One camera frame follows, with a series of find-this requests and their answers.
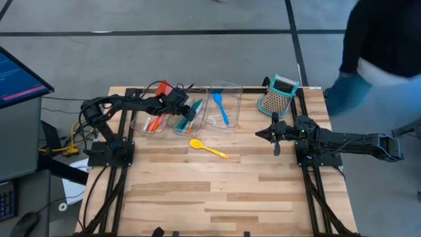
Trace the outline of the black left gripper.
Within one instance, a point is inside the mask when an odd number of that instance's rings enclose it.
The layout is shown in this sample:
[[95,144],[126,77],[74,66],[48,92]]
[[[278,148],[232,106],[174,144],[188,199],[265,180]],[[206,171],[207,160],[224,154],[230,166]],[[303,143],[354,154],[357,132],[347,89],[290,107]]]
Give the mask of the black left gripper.
[[182,115],[188,121],[196,116],[195,109],[186,104],[189,96],[183,89],[174,88],[168,95],[161,93],[157,97],[161,103],[157,115]]

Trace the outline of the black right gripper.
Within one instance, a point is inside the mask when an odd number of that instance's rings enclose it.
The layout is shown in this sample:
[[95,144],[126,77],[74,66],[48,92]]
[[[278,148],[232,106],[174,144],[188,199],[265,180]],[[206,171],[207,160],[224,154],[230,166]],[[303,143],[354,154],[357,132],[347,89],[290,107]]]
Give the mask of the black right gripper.
[[298,139],[297,129],[287,125],[284,120],[280,120],[278,113],[272,113],[272,124],[268,128],[256,132],[255,135],[274,144],[275,156],[279,156],[281,153],[280,141]]

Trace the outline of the red spatula wooden handle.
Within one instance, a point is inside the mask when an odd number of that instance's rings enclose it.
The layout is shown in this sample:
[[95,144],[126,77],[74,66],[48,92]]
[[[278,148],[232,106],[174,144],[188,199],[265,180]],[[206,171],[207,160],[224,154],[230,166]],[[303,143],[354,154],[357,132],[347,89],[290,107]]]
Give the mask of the red spatula wooden handle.
[[[160,95],[162,93],[164,93],[165,95],[168,95],[170,92],[172,91],[172,88],[166,84],[166,80],[164,82],[161,82],[160,85],[158,86],[155,94],[156,95]],[[148,118],[146,123],[144,124],[143,127],[143,131],[147,131],[147,127],[149,126],[149,123],[152,121],[152,118]]]

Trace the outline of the pink silicone spoon spatula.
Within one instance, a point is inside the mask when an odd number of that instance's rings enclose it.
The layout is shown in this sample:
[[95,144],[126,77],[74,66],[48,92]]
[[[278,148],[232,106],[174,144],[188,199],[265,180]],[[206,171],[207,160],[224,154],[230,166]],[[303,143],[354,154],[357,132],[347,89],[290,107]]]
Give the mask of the pink silicone spoon spatula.
[[157,128],[163,123],[164,115],[155,117],[152,123],[149,125],[148,131],[149,132],[156,132]]

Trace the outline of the blue silicone spoon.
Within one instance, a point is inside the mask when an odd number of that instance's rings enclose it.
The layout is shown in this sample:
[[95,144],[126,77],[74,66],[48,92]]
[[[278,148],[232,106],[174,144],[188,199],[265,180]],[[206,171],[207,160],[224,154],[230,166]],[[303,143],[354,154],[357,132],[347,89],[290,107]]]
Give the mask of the blue silicone spoon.
[[215,102],[215,103],[219,106],[219,108],[220,108],[220,112],[221,112],[221,114],[222,114],[222,116],[223,116],[223,119],[224,119],[225,124],[226,124],[226,125],[229,125],[229,124],[230,124],[230,120],[229,120],[229,118],[228,118],[228,116],[227,116],[227,114],[226,114],[226,111],[225,111],[224,107],[223,107],[223,104],[222,104],[222,96],[221,96],[219,93],[215,93],[215,94],[213,95],[213,99],[214,99],[214,102]]

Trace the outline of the teal steel box grater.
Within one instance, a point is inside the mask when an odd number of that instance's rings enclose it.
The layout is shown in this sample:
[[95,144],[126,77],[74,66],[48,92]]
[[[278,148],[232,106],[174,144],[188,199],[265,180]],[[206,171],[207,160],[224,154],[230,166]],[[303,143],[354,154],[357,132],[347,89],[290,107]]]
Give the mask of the teal steel box grater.
[[275,74],[270,86],[259,99],[259,111],[268,116],[271,116],[272,113],[278,113],[279,117],[286,116],[291,100],[298,88],[298,81]]

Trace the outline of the clear plastic bin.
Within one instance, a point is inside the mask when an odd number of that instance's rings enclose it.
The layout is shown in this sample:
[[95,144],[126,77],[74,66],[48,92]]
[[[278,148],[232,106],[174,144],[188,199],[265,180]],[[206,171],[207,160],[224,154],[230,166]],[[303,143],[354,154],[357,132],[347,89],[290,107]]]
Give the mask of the clear plastic bin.
[[[226,125],[219,106],[214,102],[213,95],[219,93],[222,96],[222,104],[230,120]],[[207,97],[207,106],[203,122],[207,130],[231,134],[238,125],[239,111],[243,87],[239,84],[215,80],[212,82]]]
[[205,115],[205,110],[207,106],[207,97],[208,97],[209,91],[206,88],[191,88],[191,89],[188,89],[186,92],[187,92],[187,95],[189,96],[189,99],[186,102],[187,105],[192,107],[192,105],[197,100],[202,99],[204,101],[203,107],[201,108],[199,116],[195,119],[191,132],[185,132],[182,134],[180,131],[174,128],[182,115],[170,115],[166,121],[166,127],[168,129],[171,129],[173,133],[175,133],[178,136],[197,137],[203,125],[203,117]]
[[166,121],[169,115],[165,115],[163,123],[158,127],[156,132],[143,131],[144,124],[148,118],[154,119],[158,117],[156,115],[150,115],[143,111],[136,111],[135,117],[130,122],[130,128],[134,129],[135,132],[140,133],[142,136],[147,137],[163,137],[166,132]]

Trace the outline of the yellow silicone spoon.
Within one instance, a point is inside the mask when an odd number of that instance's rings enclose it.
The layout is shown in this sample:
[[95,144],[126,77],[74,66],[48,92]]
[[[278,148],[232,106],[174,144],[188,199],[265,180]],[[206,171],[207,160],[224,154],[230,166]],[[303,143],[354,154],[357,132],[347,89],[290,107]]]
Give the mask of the yellow silicone spoon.
[[212,149],[212,148],[209,148],[209,147],[205,146],[202,143],[202,141],[201,140],[198,140],[198,139],[192,139],[192,140],[190,140],[189,141],[189,144],[194,149],[204,149],[206,151],[209,151],[209,152],[211,152],[211,153],[213,153],[213,154],[215,154],[215,155],[217,155],[219,157],[225,158],[225,159],[227,159],[229,157],[227,154],[222,153],[221,151],[218,151],[218,150],[215,150],[215,149]]

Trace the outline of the black desk base beam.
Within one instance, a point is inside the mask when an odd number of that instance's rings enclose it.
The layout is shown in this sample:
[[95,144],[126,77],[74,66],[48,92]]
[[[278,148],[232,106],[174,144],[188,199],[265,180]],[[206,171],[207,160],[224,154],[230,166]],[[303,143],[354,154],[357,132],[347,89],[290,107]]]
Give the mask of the black desk base beam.
[[44,155],[38,156],[38,168],[39,171],[49,170],[51,174],[59,178],[67,179],[77,184],[86,185],[88,179],[88,173],[80,169],[71,167],[54,159],[48,158]]

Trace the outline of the white paper sheet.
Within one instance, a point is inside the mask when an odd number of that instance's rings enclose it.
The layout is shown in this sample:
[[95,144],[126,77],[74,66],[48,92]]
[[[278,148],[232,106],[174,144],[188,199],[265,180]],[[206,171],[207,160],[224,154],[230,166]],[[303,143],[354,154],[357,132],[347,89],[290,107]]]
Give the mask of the white paper sheet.
[[[89,172],[88,159],[83,159],[70,164],[71,167],[77,168],[84,172]],[[86,185],[78,184],[67,179],[62,179],[64,193],[66,196],[67,205],[72,205],[78,201],[83,200]]]

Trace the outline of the black floor stand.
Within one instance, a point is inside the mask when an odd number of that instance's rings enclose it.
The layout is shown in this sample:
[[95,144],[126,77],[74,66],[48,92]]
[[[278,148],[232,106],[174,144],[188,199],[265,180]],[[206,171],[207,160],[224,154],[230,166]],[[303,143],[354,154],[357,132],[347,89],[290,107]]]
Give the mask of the black floor stand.
[[393,137],[399,137],[407,134],[421,137],[421,118],[392,130]]

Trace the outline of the person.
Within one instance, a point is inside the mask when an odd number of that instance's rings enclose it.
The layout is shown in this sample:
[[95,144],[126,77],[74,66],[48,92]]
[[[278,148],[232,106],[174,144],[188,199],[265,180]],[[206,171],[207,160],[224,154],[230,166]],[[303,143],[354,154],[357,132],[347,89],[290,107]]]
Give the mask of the person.
[[328,113],[360,105],[375,84],[421,79],[421,0],[358,0],[343,38],[339,75],[325,89]]

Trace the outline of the computer monitor blue screen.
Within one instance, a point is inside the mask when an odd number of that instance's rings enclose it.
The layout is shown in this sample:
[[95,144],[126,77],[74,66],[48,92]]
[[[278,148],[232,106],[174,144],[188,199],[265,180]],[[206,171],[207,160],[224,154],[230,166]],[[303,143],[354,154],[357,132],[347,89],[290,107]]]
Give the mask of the computer monitor blue screen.
[[0,109],[54,91],[52,85],[0,46]]

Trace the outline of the black computer mouse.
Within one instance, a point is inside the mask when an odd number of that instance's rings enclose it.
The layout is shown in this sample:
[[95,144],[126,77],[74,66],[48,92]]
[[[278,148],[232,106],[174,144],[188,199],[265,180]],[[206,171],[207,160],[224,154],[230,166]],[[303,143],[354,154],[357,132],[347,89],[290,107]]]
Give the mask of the black computer mouse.
[[24,214],[12,228],[9,237],[29,237],[38,221],[38,213],[28,212]]

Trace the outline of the black keyboard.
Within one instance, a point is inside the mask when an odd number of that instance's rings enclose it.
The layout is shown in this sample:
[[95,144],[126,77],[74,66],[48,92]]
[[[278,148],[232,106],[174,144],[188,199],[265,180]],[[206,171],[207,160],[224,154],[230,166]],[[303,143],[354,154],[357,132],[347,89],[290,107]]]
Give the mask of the black keyboard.
[[15,182],[0,183],[0,221],[11,219],[18,214],[18,197]]

